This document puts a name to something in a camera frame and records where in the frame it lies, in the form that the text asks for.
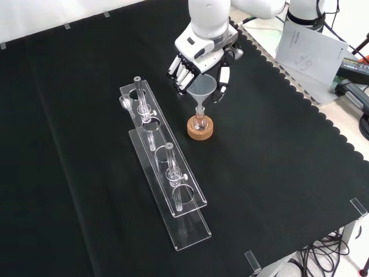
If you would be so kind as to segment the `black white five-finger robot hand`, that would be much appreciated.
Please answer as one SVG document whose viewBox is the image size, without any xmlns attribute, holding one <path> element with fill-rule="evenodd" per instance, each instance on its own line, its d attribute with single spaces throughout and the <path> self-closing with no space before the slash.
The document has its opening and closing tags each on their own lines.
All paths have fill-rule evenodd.
<svg viewBox="0 0 369 277">
<path fill-rule="evenodd" d="M 219 102 L 229 86 L 230 62 L 243 55 L 238 42 L 241 34 L 238 26 L 230 23 L 221 36 L 202 38 L 188 25 L 175 41 L 178 53 L 167 71 L 167 76 L 173 79 L 177 92 L 185 94 L 198 76 L 218 67 L 217 88 L 211 93 L 211 100 L 214 103 Z"/>
</svg>

